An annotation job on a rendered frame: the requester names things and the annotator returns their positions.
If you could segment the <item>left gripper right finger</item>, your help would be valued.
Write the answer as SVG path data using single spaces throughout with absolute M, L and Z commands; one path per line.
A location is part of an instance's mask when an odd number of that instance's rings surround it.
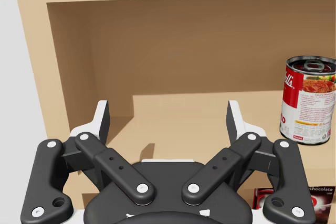
M 235 100 L 228 102 L 226 126 L 230 147 L 218 152 L 183 185 L 183 201 L 200 205 L 223 183 L 237 191 L 257 170 L 267 174 L 274 190 L 262 208 L 268 221 L 314 224 L 316 215 L 297 143 L 271 142 L 262 128 L 243 120 Z

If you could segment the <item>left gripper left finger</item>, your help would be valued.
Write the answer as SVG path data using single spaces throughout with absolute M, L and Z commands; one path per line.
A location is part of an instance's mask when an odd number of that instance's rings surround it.
M 155 188 L 117 151 L 106 147 L 109 104 L 98 102 L 91 122 L 75 127 L 63 143 L 44 140 L 37 146 L 20 215 L 21 224 L 62 224 L 74 212 L 63 188 L 72 172 L 82 170 L 99 189 L 114 183 L 136 205 L 155 199 Z

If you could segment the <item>red and white can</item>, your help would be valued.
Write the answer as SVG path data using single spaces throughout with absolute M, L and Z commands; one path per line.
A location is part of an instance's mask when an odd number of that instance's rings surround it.
M 336 104 L 336 59 L 289 58 L 283 88 L 281 135 L 303 145 L 326 143 Z

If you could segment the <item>red and white carton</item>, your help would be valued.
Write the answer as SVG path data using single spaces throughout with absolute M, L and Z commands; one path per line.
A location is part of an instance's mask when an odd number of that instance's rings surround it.
M 309 187 L 311 200 L 316 214 L 315 224 L 327 224 L 335 192 L 334 186 Z M 256 188 L 254 190 L 252 210 L 261 214 L 266 198 L 274 192 L 272 188 Z

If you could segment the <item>pale wooden shelf unit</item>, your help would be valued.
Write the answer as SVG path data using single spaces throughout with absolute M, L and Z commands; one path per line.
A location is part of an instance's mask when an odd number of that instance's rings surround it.
M 108 100 L 129 162 L 206 163 L 229 145 L 229 100 L 279 132 L 286 60 L 334 57 L 336 0 L 18 0 L 48 138 Z

